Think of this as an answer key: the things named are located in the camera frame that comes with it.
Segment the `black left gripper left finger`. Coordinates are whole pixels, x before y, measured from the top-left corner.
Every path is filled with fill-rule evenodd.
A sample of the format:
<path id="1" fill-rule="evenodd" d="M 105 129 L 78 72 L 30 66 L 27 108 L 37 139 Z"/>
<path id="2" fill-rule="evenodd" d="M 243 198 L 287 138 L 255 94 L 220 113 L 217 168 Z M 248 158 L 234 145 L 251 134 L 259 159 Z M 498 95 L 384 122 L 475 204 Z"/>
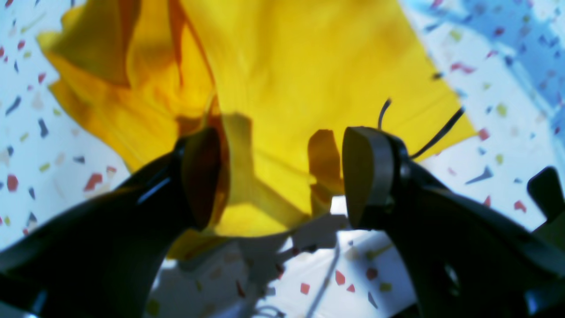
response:
<path id="1" fill-rule="evenodd" d="M 1 304 L 37 318 L 141 318 L 172 243 L 209 224 L 220 165 L 218 132 L 202 129 L 38 227 L 1 252 Z"/>

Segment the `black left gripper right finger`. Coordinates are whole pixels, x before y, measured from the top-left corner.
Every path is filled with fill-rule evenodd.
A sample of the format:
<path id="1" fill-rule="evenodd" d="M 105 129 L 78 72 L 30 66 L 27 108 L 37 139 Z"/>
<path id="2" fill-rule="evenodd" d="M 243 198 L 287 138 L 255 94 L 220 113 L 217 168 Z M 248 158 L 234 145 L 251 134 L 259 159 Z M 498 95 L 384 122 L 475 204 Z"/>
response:
<path id="1" fill-rule="evenodd" d="M 348 127 L 351 226 L 396 246 L 422 318 L 562 318 L 564 254 L 484 204 L 450 191 L 397 137 Z"/>

